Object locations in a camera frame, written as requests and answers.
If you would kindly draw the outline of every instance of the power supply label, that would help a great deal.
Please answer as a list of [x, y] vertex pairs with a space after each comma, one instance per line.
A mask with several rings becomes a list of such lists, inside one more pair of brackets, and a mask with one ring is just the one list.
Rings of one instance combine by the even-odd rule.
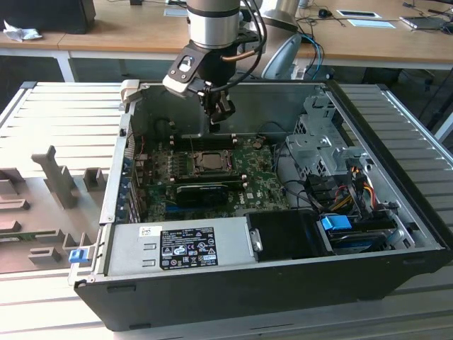
[[160, 267], [165, 270], [217, 266], [214, 228], [161, 232]]

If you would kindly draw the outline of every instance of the wooden desk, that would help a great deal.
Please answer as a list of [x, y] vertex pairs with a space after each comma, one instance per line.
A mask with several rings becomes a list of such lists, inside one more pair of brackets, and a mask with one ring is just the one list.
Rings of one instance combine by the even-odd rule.
[[[174, 60], [188, 43], [186, 19], [164, 16], [164, 4], [94, 2], [96, 22], [90, 33], [44, 32], [45, 39], [23, 43], [0, 36], [0, 55], [55, 57], [64, 80], [76, 81], [73, 58]], [[336, 9], [375, 11], [385, 20], [418, 15], [402, 3], [403, 0], [316, 0], [317, 5], [327, 6], [337, 18], [340, 14]], [[447, 5], [432, 1], [417, 0], [416, 4], [425, 13], [427, 9], [448, 9]], [[299, 11], [299, 15], [317, 18], [318, 11], [319, 7], [312, 6]], [[453, 65], [453, 37], [441, 32], [411, 32], [402, 22], [391, 22], [395, 29], [353, 27], [342, 22], [346, 27], [336, 20], [316, 21], [314, 34], [325, 50], [324, 65], [406, 69], [450, 69]], [[307, 24], [302, 27], [310, 32]], [[313, 47], [303, 44], [297, 62], [306, 64], [313, 55]]]
[[[379, 20], [390, 20], [396, 27], [354, 27], [346, 20], [341, 21], [345, 25], [342, 27], [336, 20], [316, 20], [314, 35], [324, 48], [325, 64], [355, 66], [361, 62], [403, 63], [420, 64], [423, 68], [424, 64], [444, 64], [446, 69], [453, 64], [453, 36], [434, 31], [411, 31], [405, 23], [392, 21], [398, 20], [400, 16], [418, 16], [418, 11], [403, 7], [402, 0], [316, 0], [316, 3], [320, 6], [301, 10], [298, 16], [317, 18], [319, 8], [324, 5], [336, 18], [344, 18], [336, 12], [337, 9], [371, 11], [382, 17]], [[449, 8], [448, 5], [432, 1], [418, 0], [416, 5], [427, 15], [432, 15], [427, 12], [428, 9], [445, 11]], [[301, 26], [310, 33], [309, 25]], [[312, 52], [313, 48], [307, 53], [306, 48], [302, 47], [299, 57], [311, 57]]]
[[36, 50], [58, 50], [58, 43], [64, 37], [64, 33], [48, 32], [42, 39], [24, 40], [18, 42], [9, 39], [3, 33], [0, 34], [0, 48], [23, 48]]
[[188, 44], [186, 18], [164, 16], [164, 4], [94, 2], [93, 29], [85, 35], [66, 34], [58, 44], [61, 50], [178, 54]]

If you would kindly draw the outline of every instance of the blue latch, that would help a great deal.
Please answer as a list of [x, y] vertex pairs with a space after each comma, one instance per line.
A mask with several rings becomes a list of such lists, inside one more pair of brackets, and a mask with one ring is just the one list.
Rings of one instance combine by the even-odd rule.
[[324, 230], [348, 230], [352, 229], [348, 216], [328, 215], [321, 220]]
[[89, 261], [88, 249], [71, 250], [71, 253], [69, 254], [69, 263], [71, 264], [82, 264]]

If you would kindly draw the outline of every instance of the blue cable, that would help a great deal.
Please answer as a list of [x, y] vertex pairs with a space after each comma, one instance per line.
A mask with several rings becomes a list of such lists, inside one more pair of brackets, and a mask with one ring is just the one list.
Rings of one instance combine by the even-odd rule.
[[318, 43], [315, 42], [313, 39], [311, 39], [308, 35], [302, 34], [304, 38], [306, 38], [313, 46], [316, 48], [316, 52], [318, 53], [318, 66], [316, 66], [316, 71], [313, 74], [313, 77], [311, 78], [312, 80], [316, 78], [316, 75], [318, 74], [318, 71], [321, 67], [321, 52], [318, 46]]

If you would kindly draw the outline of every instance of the motherboard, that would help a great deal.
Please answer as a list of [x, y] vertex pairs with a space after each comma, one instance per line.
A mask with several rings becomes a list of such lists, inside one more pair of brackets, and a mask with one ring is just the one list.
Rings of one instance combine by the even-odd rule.
[[149, 150], [148, 165], [147, 222], [289, 209], [271, 147], [256, 138], [231, 144], [194, 139], [185, 147], [158, 143]]

